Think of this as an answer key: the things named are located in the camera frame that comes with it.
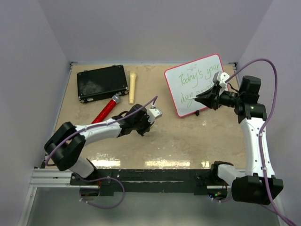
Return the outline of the pink framed whiteboard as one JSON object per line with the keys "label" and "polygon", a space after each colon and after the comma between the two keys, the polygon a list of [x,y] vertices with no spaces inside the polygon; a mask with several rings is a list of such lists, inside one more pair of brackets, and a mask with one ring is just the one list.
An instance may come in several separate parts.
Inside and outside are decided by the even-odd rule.
{"label": "pink framed whiteboard", "polygon": [[218,54],[174,66],[165,71],[167,86],[179,117],[206,108],[205,105],[188,98],[210,89],[214,85],[214,74],[219,71],[223,71],[223,66]]}

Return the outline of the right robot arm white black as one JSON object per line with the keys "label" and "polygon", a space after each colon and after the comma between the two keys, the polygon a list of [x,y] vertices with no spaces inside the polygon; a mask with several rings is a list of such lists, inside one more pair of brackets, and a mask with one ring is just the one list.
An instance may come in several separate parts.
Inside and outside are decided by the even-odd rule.
{"label": "right robot arm white black", "polygon": [[269,205],[283,190],[283,180],[277,179],[272,168],[266,140],[266,108],[258,103],[261,80],[244,76],[239,90],[228,91],[229,75],[217,72],[213,86],[198,94],[195,101],[217,110],[221,106],[234,108],[243,131],[247,164],[244,173],[233,164],[215,161],[211,166],[210,181],[215,185],[226,182],[231,186],[232,198],[237,202]]}

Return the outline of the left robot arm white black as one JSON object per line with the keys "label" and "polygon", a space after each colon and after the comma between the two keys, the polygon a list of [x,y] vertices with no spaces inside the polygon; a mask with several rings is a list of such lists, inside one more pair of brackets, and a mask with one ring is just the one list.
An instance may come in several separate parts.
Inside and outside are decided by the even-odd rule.
{"label": "left robot arm white black", "polygon": [[161,110],[154,106],[147,109],[135,104],[124,117],[119,114],[86,126],[65,122],[46,142],[44,150],[60,171],[70,170],[87,185],[92,185],[97,181],[97,169],[90,160],[80,157],[83,148],[103,139],[128,135],[132,131],[143,136],[161,116]]}

